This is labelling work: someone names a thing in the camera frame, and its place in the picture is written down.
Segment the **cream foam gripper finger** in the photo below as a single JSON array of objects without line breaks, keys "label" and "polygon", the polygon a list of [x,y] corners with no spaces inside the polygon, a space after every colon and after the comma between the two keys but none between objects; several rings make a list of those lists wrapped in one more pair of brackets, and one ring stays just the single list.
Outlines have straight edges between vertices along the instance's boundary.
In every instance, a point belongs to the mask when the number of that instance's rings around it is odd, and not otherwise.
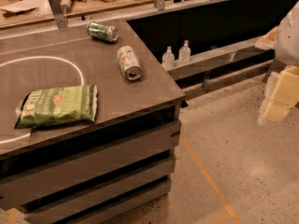
[{"label": "cream foam gripper finger", "polygon": [[269,122],[283,121],[299,102],[299,67],[287,66],[272,72],[267,80],[261,118]]}]

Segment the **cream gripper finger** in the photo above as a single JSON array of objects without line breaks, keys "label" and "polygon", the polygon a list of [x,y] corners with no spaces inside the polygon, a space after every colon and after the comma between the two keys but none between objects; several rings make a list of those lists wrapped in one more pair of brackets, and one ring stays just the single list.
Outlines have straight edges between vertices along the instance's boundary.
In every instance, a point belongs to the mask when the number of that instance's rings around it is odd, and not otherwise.
[{"label": "cream gripper finger", "polygon": [[263,35],[255,42],[255,47],[257,49],[269,50],[274,49],[276,45],[276,36],[278,32],[278,27],[270,30],[266,35]]}]

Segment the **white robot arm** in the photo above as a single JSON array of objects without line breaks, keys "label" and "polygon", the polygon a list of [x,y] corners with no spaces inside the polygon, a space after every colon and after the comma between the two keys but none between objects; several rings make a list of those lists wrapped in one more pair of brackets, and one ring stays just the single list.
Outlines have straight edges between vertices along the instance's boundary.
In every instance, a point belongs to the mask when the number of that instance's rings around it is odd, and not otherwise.
[{"label": "white robot arm", "polygon": [[258,117],[260,125],[278,123],[299,103],[299,2],[255,47],[273,49],[276,60],[286,65],[281,72],[270,73]]}]

